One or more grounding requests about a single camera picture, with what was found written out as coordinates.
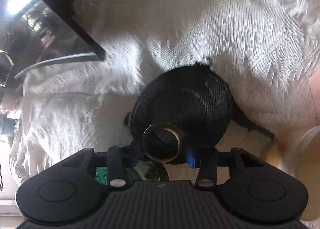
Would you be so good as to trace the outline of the tape roll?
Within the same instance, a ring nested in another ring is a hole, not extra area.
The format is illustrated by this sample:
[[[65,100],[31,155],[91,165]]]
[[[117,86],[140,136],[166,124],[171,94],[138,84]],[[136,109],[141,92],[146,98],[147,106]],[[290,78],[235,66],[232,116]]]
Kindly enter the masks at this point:
[[[142,148],[154,161],[168,163],[181,153],[185,137],[187,133],[171,123],[154,123],[143,133]]]

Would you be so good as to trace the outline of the black mesh hat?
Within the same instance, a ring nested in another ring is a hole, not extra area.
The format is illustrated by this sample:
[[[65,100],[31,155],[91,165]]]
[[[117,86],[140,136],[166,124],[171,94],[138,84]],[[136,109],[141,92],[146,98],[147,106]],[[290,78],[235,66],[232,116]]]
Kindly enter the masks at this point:
[[[209,66],[196,63],[165,72],[143,90],[124,124],[135,139],[155,123],[169,123],[200,143],[217,144],[230,121],[274,140],[236,104],[227,83]]]

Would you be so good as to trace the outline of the green lid glass jar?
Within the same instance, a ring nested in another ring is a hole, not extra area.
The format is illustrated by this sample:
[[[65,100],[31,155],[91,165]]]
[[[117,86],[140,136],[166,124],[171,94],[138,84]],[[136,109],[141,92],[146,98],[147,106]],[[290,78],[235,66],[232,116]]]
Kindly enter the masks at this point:
[[[154,161],[138,161],[134,168],[125,168],[125,173],[129,185],[135,181],[169,181],[164,165]],[[107,185],[107,167],[97,167],[95,179]]]

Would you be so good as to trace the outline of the clear jar white powder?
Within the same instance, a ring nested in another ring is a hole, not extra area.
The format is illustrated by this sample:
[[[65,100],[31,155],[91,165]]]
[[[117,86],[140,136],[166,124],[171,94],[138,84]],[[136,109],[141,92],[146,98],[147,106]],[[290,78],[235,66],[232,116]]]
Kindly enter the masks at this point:
[[[284,171],[306,187],[319,187],[319,126],[295,130],[285,142]]]

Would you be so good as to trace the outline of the pink cardboard box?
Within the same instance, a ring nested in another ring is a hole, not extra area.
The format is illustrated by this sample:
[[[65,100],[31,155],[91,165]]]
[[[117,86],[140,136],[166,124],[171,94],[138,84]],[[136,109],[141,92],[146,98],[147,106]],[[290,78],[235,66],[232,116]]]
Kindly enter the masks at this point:
[[[316,109],[317,121],[320,117],[320,73],[319,69],[309,78],[309,86],[313,96],[313,102]]]

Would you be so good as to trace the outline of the white woven tablecloth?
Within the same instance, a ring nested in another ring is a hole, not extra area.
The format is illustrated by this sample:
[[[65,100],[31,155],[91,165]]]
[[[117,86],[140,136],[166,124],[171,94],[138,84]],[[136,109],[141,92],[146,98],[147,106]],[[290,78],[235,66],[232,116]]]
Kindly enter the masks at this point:
[[[104,61],[27,73],[10,171],[20,185],[83,148],[131,137],[123,119],[161,73],[208,64],[245,114],[276,135],[316,125],[319,0],[76,0]]]

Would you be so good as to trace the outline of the black monitor screen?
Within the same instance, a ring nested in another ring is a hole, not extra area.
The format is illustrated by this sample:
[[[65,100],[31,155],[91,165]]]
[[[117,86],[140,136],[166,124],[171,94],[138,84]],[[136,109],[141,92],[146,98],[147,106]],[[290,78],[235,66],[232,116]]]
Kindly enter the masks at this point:
[[[102,47],[73,20],[72,0],[1,0],[1,87],[34,68],[101,61]]]

